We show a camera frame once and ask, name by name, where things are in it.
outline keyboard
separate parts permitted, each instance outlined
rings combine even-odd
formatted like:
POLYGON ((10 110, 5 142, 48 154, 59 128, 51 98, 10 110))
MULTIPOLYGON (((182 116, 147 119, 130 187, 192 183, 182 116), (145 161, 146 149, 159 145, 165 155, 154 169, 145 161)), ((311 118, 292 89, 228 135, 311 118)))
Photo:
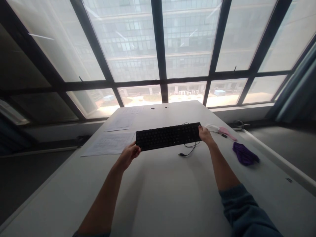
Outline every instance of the keyboard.
POLYGON ((149 129, 136 132, 136 145, 142 151, 201 141, 198 123, 149 129))

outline curtain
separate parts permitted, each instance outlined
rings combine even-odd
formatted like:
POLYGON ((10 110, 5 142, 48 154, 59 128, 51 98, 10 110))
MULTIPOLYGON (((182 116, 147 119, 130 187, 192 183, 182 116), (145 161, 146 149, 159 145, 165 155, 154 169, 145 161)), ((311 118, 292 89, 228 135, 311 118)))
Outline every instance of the curtain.
POLYGON ((9 155, 36 144, 37 141, 16 126, 5 116, 0 115, 0 155, 9 155))
POLYGON ((316 110, 316 43, 267 114, 277 122, 309 119, 316 110))

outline black window frame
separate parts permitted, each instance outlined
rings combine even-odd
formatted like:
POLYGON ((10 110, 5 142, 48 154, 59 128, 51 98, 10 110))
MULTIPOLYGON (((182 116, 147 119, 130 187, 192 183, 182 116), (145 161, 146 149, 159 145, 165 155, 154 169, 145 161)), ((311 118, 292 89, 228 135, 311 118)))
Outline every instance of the black window frame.
MULTIPOLYGON (((270 102, 274 102, 277 95, 280 93, 280 91, 282 90, 286 82, 290 79, 291 75, 295 72, 300 62, 303 60, 305 55, 311 49, 312 45, 316 42, 316 36, 314 36, 291 70, 258 72, 261 66, 261 63, 263 62, 264 57, 266 56, 268 49, 284 19, 284 16, 290 4, 292 3, 292 0, 278 0, 271 14, 268 25, 261 38, 261 41, 258 45, 258 48, 256 50, 256 53, 253 57, 253 60, 249 69, 239 70, 239 71, 216 72, 217 61, 220 54, 225 27, 226 27, 228 14, 229 14, 231 2, 232 2, 232 0, 223 0, 222 6, 220 9, 220 14, 219 14, 216 37, 215 37, 214 47, 212 51, 212 58, 211 58, 211 64, 210 64, 210 70, 209 70, 208 76, 167 79, 162 2, 161 0, 151 0, 153 25, 154 25, 154 33, 155 33, 155 43, 156 43, 156 49, 157 49, 159 80, 115 82, 110 72, 110 69, 107 65, 105 56, 102 52, 100 43, 94 32, 93 26, 85 10, 82 0, 70 0, 70 2, 84 30, 84 33, 89 41, 89 44, 98 61, 98 64, 106 78, 106 80, 104 81, 65 82, 62 79, 62 77, 58 74, 57 70, 53 67, 51 62, 48 60, 46 55, 42 52, 42 50, 37 45, 37 43, 34 41, 32 36, 28 34, 27 29, 19 20, 19 18, 16 16, 16 14, 12 10, 12 8, 9 6, 9 4, 6 1, 0 1, 0 23, 3 25, 6 31, 11 35, 11 37, 15 40, 15 42, 19 45, 19 47, 24 51, 24 53, 28 56, 28 58, 33 62, 33 64, 39 69, 39 71, 43 74, 46 80, 51 84, 51 87, 45 87, 45 88, 0 90, 0 98, 6 101, 10 106, 12 106, 21 115, 23 115, 27 120, 29 120, 28 124, 22 125, 22 126, 43 125, 43 123, 34 119, 31 114, 29 114, 25 109, 23 109, 19 104, 17 104, 11 98, 14 95, 56 92, 65 101, 67 106, 74 112, 74 114, 78 117, 78 120, 76 121, 73 121, 73 120, 60 121, 58 123, 68 123, 68 122, 73 123, 73 122, 78 122, 78 121, 87 122, 87 121, 95 121, 95 120, 105 120, 107 118, 106 117, 93 118, 93 119, 85 118, 84 114, 78 109, 76 104, 71 100, 67 92, 112 88, 120 107, 124 107, 123 101, 118 91, 118 88, 120 87, 160 85, 162 102, 168 103, 168 84, 206 81, 207 83, 206 83, 205 94, 204 94, 204 99, 203 99, 203 105, 206 106, 208 91, 210 90, 210 85, 212 81, 248 78, 245 84, 245 87, 238 99, 237 104, 228 105, 228 106, 209 107, 209 108, 225 108, 225 107, 234 107, 234 106, 244 105, 243 101, 253 83, 253 80, 256 77, 287 75, 284 82, 278 88, 276 94, 273 96, 273 98, 270 101, 270 102)), ((259 103, 252 103, 252 104, 262 104, 262 103, 269 103, 269 102, 259 102, 259 103)))

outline grass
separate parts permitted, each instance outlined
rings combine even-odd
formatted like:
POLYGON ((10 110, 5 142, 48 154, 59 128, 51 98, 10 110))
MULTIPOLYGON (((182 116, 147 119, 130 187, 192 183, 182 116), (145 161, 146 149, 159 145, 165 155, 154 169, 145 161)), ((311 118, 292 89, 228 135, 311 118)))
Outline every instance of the grass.
POLYGON ((159 94, 144 95, 143 98, 145 101, 151 101, 151 102, 161 101, 161 95, 159 94))
MULTIPOLYGON (((130 102, 132 102, 133 100, 132 99, 128 99, 128 98, 122 98, 123 100, 123 103, 124 104, 129 104, 130 102)), ((102 103, 101 107, 107 107, 107 106, 114 106, 114 105, 118 105, 118 101, 115 99, 115 100, 112 100, 112 101, 105 101, 102 103)))

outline blue sleeve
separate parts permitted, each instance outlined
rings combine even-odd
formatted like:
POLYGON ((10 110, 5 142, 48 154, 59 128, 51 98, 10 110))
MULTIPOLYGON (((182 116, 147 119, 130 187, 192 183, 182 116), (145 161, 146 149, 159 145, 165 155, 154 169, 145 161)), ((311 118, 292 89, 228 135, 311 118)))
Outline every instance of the blue sleeve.
POLYGON ((103 233, 103 234, 97 234, 97 235, 79 235, 77 232, 73 234, 72 237, 109 237, 111 233, 103 233))
POLYGON ((242 184, 220 191, 220 196, 232 236, 282 236, 242 184))

